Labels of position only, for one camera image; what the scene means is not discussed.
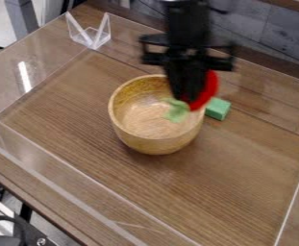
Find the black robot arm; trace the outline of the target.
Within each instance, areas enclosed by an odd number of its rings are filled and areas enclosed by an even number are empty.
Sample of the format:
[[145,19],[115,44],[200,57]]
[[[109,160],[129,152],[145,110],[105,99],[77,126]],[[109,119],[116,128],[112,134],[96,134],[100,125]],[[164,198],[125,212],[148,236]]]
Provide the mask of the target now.
[[211,32],[210,0],[160,0],[166,31],[141,35],[141,64],[164,70],[174,97],[194,103],[208,91],[208,73],[234,69],[236,45],[216,41]]

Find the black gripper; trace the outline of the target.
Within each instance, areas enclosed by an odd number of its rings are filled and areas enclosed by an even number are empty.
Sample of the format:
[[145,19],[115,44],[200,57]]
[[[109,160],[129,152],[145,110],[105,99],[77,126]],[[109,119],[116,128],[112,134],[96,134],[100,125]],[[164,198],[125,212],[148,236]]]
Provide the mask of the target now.
[[[187,97],[188,102],[194,102],[206,85],[207,71],[231,71],[234,69],[236,44],[222,37],[212,36],[207,42],[199,46],[174,45],[170,43],[164,33],[141,35],[139,37],[143,55],[141,63],[162,66],[168,77],[170,88],[175,98]],[[226,57],[214,57],[208,54],[210,49],[222,49],[227,52]],[[191,61],[186,67],[180,61]]]

